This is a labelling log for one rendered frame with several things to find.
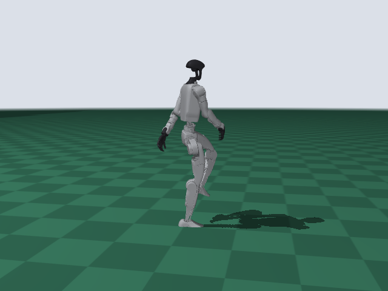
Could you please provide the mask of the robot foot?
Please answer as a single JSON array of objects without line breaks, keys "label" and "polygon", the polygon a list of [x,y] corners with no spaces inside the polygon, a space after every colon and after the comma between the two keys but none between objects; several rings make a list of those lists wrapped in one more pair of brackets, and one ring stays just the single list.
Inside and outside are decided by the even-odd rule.
[{"label": "robot foot", "polygon": [[[187,221],[187,220],[186,220]],[[188,220],[189,221],[189,220]],[[197,223],[191,219],[190,222],[185,222],[185,219],[181,219],[178,224],[179,227],[204,227],[204,225]]]},{"label": "robot foot", "polygon": [[210,195],[206,192],[205,188],[204,189],[199,188],[199,193],[202,195],[210,197]]}]

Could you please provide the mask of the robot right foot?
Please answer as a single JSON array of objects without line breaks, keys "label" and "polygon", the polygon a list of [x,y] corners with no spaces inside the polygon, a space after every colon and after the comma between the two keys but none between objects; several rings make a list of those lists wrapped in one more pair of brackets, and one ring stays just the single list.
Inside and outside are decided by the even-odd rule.
[{"label": "robot right foot", "polygon": [[[187,220],[186,220],[187,221]],[[188,220],[189,221],[189,220]],[[185,219],[181,219],[178,224],[179,227],[204,227],[204,225],[197,223],[191,219],[190,222],[185,222]]]}]

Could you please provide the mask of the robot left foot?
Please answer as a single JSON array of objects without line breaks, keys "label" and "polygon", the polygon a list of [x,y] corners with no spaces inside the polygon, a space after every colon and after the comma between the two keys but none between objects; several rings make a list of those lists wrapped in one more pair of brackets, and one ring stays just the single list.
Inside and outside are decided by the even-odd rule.
[{"label": "robot left foot", "polygon": [[210,197],[210,195],[206,192],[205,188],[204,189],[199,188],[199,193],[202,195]]}]

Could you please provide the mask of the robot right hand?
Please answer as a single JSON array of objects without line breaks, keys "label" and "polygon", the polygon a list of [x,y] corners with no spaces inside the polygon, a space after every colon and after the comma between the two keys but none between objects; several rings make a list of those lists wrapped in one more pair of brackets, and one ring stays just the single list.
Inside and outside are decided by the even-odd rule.
[{"label": "robot right hand", "polygon": [[219,138],[220,138],[219,140],[224,139],[225,127],[224,127],[224,130],[223,130],[222,128],[218,128],[218,131],[219,131],[219,133],[220,133],[219,136],[221,136],[221,137],[219,137]]}]

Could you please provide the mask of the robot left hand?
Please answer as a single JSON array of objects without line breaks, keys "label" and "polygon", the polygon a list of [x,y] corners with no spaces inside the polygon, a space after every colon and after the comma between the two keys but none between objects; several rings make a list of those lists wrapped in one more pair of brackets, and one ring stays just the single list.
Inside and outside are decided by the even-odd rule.
[{"label": "robot left hand", "polygon": [[164,145],[164,148],[166,149],[165,140],[166,140],[166,136],[168,136],[168,134],[166,134],[166,131],[167,131],[167,127],[164,127],[163,131],[161,132],[162,135],[159,137],[157,142],[158,148],[160,149],[160,151],[163,151],[163,152],[164,150],[162,149],[162,146]]}]

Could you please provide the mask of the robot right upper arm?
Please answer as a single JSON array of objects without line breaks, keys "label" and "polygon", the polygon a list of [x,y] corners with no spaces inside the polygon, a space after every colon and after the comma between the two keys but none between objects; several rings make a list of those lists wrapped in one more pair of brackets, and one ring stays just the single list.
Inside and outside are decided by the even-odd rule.
[{"label": "robot right upper arm", "polygon": [[208,103],[206,99],[206,91],[203,86],[194,86],[192,87],[193,94],[198,100],[199,107],[201,109],[201,115],[204,118],[209,118],[207,115],[208,110]]}]

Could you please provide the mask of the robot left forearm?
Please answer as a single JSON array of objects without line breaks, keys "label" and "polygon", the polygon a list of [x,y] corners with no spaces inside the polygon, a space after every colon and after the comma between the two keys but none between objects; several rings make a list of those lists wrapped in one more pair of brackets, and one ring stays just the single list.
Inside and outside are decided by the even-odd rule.
[{"label": "robot left forearm", "polygon": [[178,120],[178,117],[172,112],[171,115],[170,115],[170,119],[169,119],[169,121],[167,122],[167,124],[165,126],[165,127],[167,127],[166,134],[170,133],[170,131],[173,129],[173,126],[175,125],[175,122],[177,120]]}]

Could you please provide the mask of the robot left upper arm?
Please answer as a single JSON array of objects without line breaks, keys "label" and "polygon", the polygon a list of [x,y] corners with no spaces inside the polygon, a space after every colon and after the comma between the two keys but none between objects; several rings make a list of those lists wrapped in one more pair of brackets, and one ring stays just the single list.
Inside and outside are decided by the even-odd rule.
[{"label": "robot left upper arm", "polygon": [[[182,89],[182,88],[181,88]],[[177,116],[180,116],[180,104],[181,104],[181,90],[180,90],[180,94],[179,94],[179,97],[178,97],[178,100],[176,102],[176,106],[175,106],[175,109],[173,111],[173,113]]]}]

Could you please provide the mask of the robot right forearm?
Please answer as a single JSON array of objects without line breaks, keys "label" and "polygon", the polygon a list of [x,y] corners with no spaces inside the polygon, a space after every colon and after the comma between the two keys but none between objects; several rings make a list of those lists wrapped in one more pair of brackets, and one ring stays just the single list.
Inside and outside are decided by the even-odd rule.
[{"label": "robot right forearm", "polygon": [[208,110],[207,115],[209,117],[207,118],[209,123],[212,123],[217,129],[222,128],[224,130],[224,124],[218,118],[216,118],[212,110]]}]

